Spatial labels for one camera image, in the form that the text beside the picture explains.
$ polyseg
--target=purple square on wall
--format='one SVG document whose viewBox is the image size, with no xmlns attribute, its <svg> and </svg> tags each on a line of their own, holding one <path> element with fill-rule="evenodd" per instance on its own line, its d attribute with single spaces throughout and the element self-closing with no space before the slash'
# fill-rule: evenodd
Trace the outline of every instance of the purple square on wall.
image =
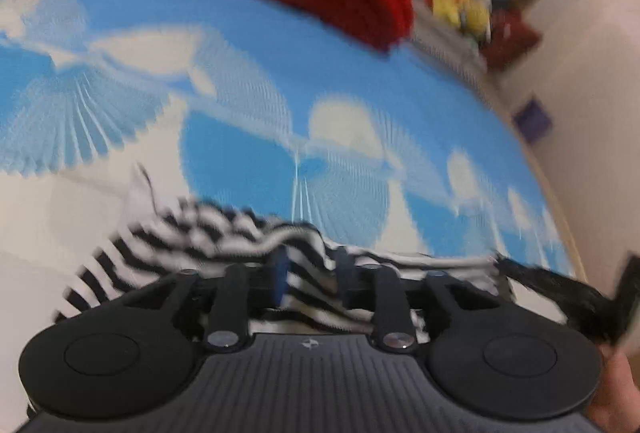
<svg viewBox="0 0 640 433">
<path fill-rule="evenodd" d="M 536 142 L 553 126 L 551 118 L 536 98 L 532 98 L 523 109 L 513 116 L 513 123 L 529 144 Z"/>
</svg>

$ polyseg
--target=bed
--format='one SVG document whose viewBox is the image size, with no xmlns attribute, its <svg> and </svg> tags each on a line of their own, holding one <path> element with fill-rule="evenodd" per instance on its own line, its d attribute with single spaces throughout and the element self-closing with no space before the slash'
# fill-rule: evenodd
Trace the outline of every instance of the bed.
<svg viewBox="0 0 640 433">
<path fill-rule="evenodd" d="M 510 129 L 409 45 L 379 54 L 269 0 L 0 0 L 0 68 L 6 172 L 129 148 L 159 184 L 338 242 L 572 272 Z"/>
</svg>

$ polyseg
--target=ribbed gray panel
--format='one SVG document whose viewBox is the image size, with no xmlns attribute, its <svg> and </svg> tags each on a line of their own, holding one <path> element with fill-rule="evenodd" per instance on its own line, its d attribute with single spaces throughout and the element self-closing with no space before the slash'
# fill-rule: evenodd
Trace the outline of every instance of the ribbed gray panel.
<svg viewBox="0 0 640 433">
<path fill-rule="evenodd" d="M 580 415 L 503 423 L 442 396 L 417 362 L 373 349 L 365 336 L 260 334 L 215 355 L 164 406 L 130 419 L 79 423 L 41 413 L 22 433 L 595 433 Z"/>
</svg>

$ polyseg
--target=black and white striped fabric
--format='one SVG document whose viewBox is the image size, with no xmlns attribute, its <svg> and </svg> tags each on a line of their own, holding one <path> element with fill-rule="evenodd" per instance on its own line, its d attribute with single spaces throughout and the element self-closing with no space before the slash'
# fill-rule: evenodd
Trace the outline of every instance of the black and white striped fabric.
<svg viewBox="0 0 640 433">
<path fill-rule="evenodd" d="M 323 238 L 309 223 L 262 218 L 249 210 L 183 200 L 179 209 L 130 225 L 111 236 L 73 279 L 55 321 L 182 269 L 196 269 L 204 277 L 220 277 L 232 263 L 262 264 L 281 245 L 290 260 L 286 289 L 278 308 L 264 309 L 252 317 L 252 333 L 370 331 L 371 314 L 346 310 L 337 298 L 333 271 L 338 249 L 353 255 L 356 265 L 389 265 L 406 279 L 421 279 L 429 270 L 447 270 L 479 288 L 504 294 L 502 280 L 489 256 L 437 258 L 343 247 Z M 417 314 L 413 318 L 418 340 L 427 341 L 422 319 Z"/>
</svg>

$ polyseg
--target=silver screw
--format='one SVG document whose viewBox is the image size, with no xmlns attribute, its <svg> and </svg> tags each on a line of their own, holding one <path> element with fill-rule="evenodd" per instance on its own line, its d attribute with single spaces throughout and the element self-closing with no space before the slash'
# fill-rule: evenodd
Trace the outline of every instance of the silver screw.
<svg viewBox="0 0 640 433">
<path fill-rule="evenodd" d="M 382 338 L 382 342 L 389 348 L 402 350 L 415 343 L 415 337 L 404 332 L 389 332 Z"/>
<path fill-rule="evenodd" d="M 240 340 L 238 334 L 231 330 L 217 330 L 207 336 L 207 343 L 214 347 L 228 348 L 235 345 Z"/>
</svg>

